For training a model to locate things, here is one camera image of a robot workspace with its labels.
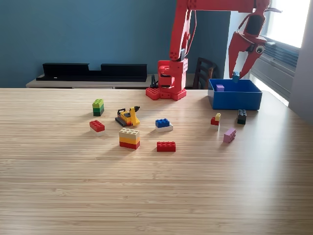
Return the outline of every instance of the yellow lego vehicle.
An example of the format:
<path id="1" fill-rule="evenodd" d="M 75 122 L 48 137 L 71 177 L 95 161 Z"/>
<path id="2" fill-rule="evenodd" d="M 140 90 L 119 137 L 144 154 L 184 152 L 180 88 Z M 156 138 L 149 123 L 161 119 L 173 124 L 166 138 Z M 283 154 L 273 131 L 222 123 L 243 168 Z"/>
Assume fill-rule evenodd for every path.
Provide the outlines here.
<path id="1" fill-rule="evenodd" d="M 129 109 L 129 111 L 126 111 L 126 109 L 119 109 L 117 111 L 117 118 L 115 118 L 115 121 L 117 121 L 121 126 L 137 126 L 140 124 L 140 121 L 136 117 L 136 112 L 140 109 L 139 106 L 134 106 Z"/>

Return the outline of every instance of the blue bin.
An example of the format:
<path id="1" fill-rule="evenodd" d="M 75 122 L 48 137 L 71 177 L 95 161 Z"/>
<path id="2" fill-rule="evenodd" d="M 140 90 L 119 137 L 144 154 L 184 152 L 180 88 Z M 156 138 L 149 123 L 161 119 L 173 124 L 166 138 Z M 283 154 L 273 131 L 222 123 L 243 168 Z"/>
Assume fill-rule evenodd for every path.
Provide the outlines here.
<path id="1" fill-rule="evenodd" d="M 260 91 L 250 80 L 210 79 L 213 90 L 208 91 L 213 109 L 259 110 L 262 99 Z M 223 85 L 224 91 L 217 92 L 216 85 Z"/>

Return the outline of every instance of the chair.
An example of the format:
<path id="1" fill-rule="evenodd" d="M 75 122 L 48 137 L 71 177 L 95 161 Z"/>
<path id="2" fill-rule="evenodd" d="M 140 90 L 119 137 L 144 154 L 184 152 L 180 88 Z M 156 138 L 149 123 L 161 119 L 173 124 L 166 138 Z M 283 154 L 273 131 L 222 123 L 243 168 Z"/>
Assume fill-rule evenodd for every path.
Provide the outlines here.
<path id="1" fill-rule="evenodd" d="M 217 65 L 207 59 L 198 58 L 197 68 L 195 72 L 193 90 L 199 89 L 199 83 L 201 90 L 209 89 L 209 79 L 212 79 L 217 73 Z"/>

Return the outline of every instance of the green lego brick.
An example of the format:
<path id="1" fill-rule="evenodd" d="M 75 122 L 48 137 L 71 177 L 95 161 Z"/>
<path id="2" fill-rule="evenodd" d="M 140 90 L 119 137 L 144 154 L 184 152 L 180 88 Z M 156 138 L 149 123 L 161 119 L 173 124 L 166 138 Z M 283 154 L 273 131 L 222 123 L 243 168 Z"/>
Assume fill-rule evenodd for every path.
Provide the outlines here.
<path id="1" fill-rule="evenodd" d="M 104 105 L 102 105 L 101 106 L 101 108 L 100 109 L 93 109 L 93 112 L 95 113 L 99 113 L 99 112 L 101 112 L 102 110 L 104 110 Z"/>
<path id="2" fill-rule="evenodd" d="M 100 109 L 102 105 L 103 105 L 103 99 L 96 99 L 94 103 L 92 104 L 92 108 Z"/>
<path id="3" fill-rule="evenodd" d="M 93 112 L 93 116 L 100 117 L 103 114 L 103 112 L 104 112 L 104 109 L 100 112 Z"/>

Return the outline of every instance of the pink lego brick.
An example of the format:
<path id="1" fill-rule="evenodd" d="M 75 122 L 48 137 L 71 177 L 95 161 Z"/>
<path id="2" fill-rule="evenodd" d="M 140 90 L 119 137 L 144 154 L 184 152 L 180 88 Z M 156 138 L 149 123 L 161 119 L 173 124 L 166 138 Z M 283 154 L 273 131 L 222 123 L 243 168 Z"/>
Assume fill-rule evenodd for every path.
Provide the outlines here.
<path id="1" fill-rule="evenodd" d="M 230 128 L 228 131 L 226 131 L 226 133 L 224 134 L 223 142 L 225 142 L 225 143 L 232 142 L 236 137 L 236 132 L 237 131 L 234 128 Z"/>
<path id="2" fill-rule="evenodd" d="M 220 85 L 220 84 L 217 84 L 217 85 L 216 85 L 216 91 L 217 91 L 217 92 L 223 92 L 223 91 L 224 91 L 224 86 L 223 86 L 223 85 Z"/>

